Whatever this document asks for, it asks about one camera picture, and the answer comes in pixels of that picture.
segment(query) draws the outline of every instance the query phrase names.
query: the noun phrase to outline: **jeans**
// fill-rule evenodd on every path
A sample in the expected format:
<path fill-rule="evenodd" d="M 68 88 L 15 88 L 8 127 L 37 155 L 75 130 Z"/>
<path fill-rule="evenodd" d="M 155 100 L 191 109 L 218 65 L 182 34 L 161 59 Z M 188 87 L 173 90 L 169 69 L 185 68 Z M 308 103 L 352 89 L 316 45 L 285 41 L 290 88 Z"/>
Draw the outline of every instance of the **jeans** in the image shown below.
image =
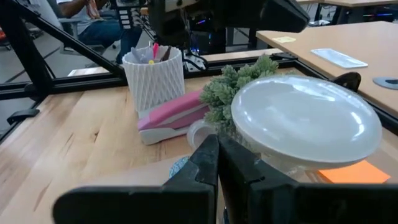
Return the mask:
<path fill-rule="evenodd" d="M 136 47 L 141 36 L 142 29 L 133 27 L 124 30 L 117 20 L 96 21 L 87 27 L 78 38 L 86 45 L 102 45 L 105 48 L 111 46 L 115 41 L 121 40 L 120 52 L 116 57 L 116 63 L 122 64 L 122 58 Z"/>

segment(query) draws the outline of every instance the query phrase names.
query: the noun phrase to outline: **pink marker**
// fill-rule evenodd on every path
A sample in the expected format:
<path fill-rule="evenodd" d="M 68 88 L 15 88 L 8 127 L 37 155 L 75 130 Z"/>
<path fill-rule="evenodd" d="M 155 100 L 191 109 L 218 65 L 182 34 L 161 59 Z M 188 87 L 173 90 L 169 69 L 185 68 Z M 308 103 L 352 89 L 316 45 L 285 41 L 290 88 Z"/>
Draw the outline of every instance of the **pink marker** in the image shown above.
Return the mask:
<path fill-rule="evenodd" d="M 154 59 L 156 58 L 156 55 L 157 55 L 157 51 L 159 50 L 159 44 L 158 43 L 155 43 L 154 44 Z"/>

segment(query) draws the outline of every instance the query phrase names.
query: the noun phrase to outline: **pen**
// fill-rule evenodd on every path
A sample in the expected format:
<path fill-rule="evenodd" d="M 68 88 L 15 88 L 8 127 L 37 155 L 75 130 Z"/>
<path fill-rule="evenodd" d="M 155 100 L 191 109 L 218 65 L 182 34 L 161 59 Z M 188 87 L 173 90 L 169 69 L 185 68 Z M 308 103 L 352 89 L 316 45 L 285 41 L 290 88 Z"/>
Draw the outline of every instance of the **pen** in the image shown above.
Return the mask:
<path fill-rule="evenodd" d="M 160 59 L 161 62 L 166 61 L 170 57 L 170 50 L 172 49 L 171 46 L 169 46 L 166 50 L 166 53 L 164 53 L 163 57 Z"/>
<path fill-rule="evenodd" d="M 155 44 L 154 44 L 154 49 L 153 49 L 153 50 L 154 50 L 154 59 L 156 58 L 158 49 L 159 49 L 159 44 L 158 44 L 158 43 L 155 43 Z"/>

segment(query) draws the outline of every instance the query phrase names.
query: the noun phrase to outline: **white plate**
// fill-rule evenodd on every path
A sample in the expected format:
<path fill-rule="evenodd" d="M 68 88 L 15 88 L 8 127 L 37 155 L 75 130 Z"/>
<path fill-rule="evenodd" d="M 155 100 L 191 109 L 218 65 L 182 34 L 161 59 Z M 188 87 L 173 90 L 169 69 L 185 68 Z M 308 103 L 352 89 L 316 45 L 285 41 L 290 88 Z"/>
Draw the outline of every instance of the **white plate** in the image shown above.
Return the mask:
<path fill-rule="evenodd" d="M 231 110 L 253 149 L 311 168 L 354 164 L 381 142 L 373 108 L 356 93 L 318 78 L 254 80 L 236 94 Z"/>

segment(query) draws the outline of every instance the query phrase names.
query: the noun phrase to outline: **pink and white object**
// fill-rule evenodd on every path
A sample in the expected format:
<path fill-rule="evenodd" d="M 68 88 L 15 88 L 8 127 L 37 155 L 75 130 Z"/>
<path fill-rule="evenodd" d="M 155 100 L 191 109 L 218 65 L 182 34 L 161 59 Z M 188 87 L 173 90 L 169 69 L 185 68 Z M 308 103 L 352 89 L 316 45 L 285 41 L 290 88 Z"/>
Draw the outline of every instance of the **pink and white object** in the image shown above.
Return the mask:
<path fill-rule="evenodd" d="M 137 127 L 145 145 L 186 134 L 189 126 L 203 119 L 209 111 L 199 100 L 202 90 L 187 93 L 152 110 L 138 121 Z"/>

